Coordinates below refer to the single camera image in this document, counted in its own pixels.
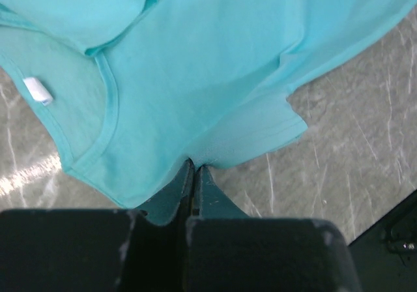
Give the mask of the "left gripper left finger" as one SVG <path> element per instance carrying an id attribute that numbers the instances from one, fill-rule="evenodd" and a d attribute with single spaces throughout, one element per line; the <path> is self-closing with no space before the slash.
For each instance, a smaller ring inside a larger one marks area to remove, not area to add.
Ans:
<path id="1" fill-rule="evenodd" d="M 195 167 L 191 160 L 186 160 L 172 181 L 159 192 L 138 207 L 145 218 L 156 226 L 170 224 L 176 217 L 182 200 L 188 204 Z"/>

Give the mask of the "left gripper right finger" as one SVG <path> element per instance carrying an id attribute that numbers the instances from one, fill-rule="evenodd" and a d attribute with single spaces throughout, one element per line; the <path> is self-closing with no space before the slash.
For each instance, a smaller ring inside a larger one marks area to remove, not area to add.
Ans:
<path id="1" fill-rule="evenodd" d="M 200 167 L 194 176 L 192 214 L 202 218 L 249 218 L 216 185 L 210 170 L 205 166 Z"/>

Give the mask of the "teal t shirt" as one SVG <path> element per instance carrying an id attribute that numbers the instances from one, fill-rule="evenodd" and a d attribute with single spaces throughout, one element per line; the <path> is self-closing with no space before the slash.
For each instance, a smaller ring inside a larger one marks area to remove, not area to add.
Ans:
<path id="1" fill-rule="evenodd" d="M 62 168 L 137 207 L 182 163 L 227 168 L 307 128 L 301 85 L 416 0 L 1 0 L 1 67 Z"/>

